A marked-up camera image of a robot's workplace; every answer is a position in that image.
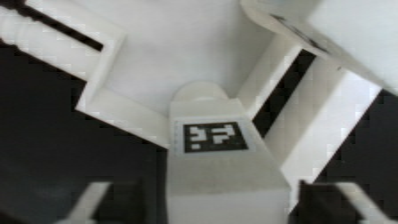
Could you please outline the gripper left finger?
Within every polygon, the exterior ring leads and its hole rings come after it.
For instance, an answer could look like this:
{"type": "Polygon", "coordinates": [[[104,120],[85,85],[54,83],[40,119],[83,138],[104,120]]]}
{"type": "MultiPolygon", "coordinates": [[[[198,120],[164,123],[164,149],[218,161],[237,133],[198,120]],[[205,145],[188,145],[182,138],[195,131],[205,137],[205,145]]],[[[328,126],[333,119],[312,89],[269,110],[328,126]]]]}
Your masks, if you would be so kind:
{"type": "Polygon", "coordinates": [[[141,224],[141,182],[92,182],[54,224],[141,224]]]}

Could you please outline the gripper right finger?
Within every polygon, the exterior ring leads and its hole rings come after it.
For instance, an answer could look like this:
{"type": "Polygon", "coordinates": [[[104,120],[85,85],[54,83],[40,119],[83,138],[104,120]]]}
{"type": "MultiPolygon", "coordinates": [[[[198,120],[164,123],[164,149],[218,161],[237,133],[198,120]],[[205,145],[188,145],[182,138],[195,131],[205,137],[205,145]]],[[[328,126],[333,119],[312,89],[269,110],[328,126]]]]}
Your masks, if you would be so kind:
{"type": "Polygon", "coordinates": [[[394,224],[351,182],[300,182],[292,219],[294,224],[394,224]]]}

